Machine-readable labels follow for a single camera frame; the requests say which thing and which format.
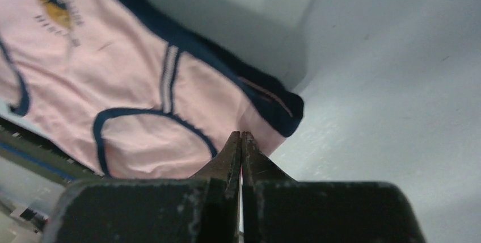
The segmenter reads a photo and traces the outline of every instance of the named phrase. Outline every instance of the navy blue trim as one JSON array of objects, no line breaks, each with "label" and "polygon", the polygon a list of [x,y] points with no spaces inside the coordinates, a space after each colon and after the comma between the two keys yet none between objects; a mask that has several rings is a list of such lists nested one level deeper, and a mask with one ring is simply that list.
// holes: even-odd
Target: navy blue trim
[{"label": "navy blue trim", "polygon": [[3,149],[5,149],[5,150],[7,150],[7,151],[9,151],[9,152],[11,152],[11,153],[13,153],[13,154],[16,154],[17,156],[20,156],[20,157],[26,159],[26,160],[29,160],[29,161],[31,161],[31,162],[39,165],[40,167],[43,167],[43,168],[49,170],[50,172],[53,172],[53,173],[59,175],[60,177],[63,177],[63,178],[65,178],[65,179],[69,179],[69,180],[71,180],[71,181],[74,181],[74,180],[75,180],[74,177],[71,177],[71,176],[63,173],[62,171],[59,171],[59,170],[57,170],[57,169],[55,169],[55,168],[53,168],[53,167],[51,167],[51,166],[48,166],[48,165],[46,165],[45,163],[43,163],[43,162],[41,162],[41,161],[39,161],[39,160],[37,160],[37,159],[29,156],[29,155],[26,155],[25,153],[23,153],[23,152],[21,152],[21,151],[19,151],[19,150],[17,150],[17,149],[14,149],[14,148],[12,148],[12,147],[10,147],[10,146],[8,146],[8,145],[5,145],[5,144],[3,144],[3,143],[0,143],[0,148],[3,148]]},{"label": "navy blue trim", "polygon": [[7,48],[3,44],[3,41],[1,38],[0,38],[0,49],[2,50],[3,56],[5,57],[5,60],[9,64],[10,68],[16,74],[18,81],[20,82],[20,91],[22,92],[22,97],[20,99],[20,103],[18,107],[11,106],[10,108],[13,113],[20,116],[25,116],[28,113],[28,109],[30,107],[30,97],[28,95],[27,85],[25,84],[25,81],[23,81],[22,74],[20,73],[18,68],[15,66],[12,59],[10,58]]},{"label": "navy blue trim", "polygon": [[168,45],[167,48],[166,48],[166,53],[165,53],[165,56],[164,56],[164,63],[163,63],[163,68],[162,68],[161,82],[159,84],[159,87],[161,88],[161,110],[164,109],[165,94],[164,94],[164,88],[163,88],[163,84],[164,84],[163,80],[165,79],[166,73],[167,73],[167,57],[168,57],[169,51],[170,51],[170,45]]},{"label": "navy blue trim", "polygon": [[[118,0],[129,9],[148,29],[157,36],[179,47],[179,52],[187,51],[215,70],[229,78],[249,97],[259,114],[281,135],[288,137],[297,129],[303,117],[302,99],[284,89],[273,77],[264,74],[243,62],[232,54],[226,54],[215,44],[193,34],[175,21],[155,9],[146,0]],[[247,86],[239,77],[244,77],[266,90],[276,94],[290,109],[289,115],[279,104],[263,99],[258,91]]]},{"label": "navy blue trim", "polygon": [[181,118],[175,115],[166,114],[158,110],[145,110],[145,109],[139,109],[139,108],[110,108],[110,109],[101,111],[100,113],[97,114],[97,117],[94,120],[94,125],[92,128],[94,139],[95,139],[95,142],[97,143],[97,155],[99,157],[100,168],[102,168],[102,172],[106,176],[111,177],[110,172],[108,171],[108,166],[107,166],[105,142],[102,138],[103,125],[108,119],[117,118],[119,116],[125,116],[125,115],[139,115],[139,114],[160,115],[176,121],[186,129],[192,131],[194,134],[196,134],[206,143],[207,147],[210,150],[212,158],[217,155],[216,148],[214,147],[214,145],[212,144],[212,142],[207,136],[205,136],[200,130],[198,130],[194,126],[190,125],[189,123],[187,123],[186,121],[182,120]]},{"label": "navy blue trim", "polygon": [[175,79],[177,78],[177,68],[179,67],[179,57],[180,57],[180,50],[177,51],[176,56],[175,56],[175,61],[174,61],[174,69],[172,70],[172,79],[170,81],[170,113],[174,113],[174,84],[175,84]]}]

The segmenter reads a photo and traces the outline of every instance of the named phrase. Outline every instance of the fabric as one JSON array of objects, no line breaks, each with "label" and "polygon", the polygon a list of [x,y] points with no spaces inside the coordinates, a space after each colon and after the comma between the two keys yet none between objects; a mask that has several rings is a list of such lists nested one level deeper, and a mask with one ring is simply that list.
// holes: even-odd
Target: fabric
[{"label": "fabric", "polygon": [[189,177],[232,131],[269,155],[302,119],[278,80],[145,0],[0,6],[0,96],[100,174]]}]

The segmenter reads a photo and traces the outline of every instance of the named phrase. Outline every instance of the white wall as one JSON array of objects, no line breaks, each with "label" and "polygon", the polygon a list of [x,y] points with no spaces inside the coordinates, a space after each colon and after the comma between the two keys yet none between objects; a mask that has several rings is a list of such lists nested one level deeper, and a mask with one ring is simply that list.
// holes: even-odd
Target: white wall
[{"label": "white wall", "polygon": [[292,176],[394,182],[430,242],[481,242],[480,0],[152,1],[304,97]]}]

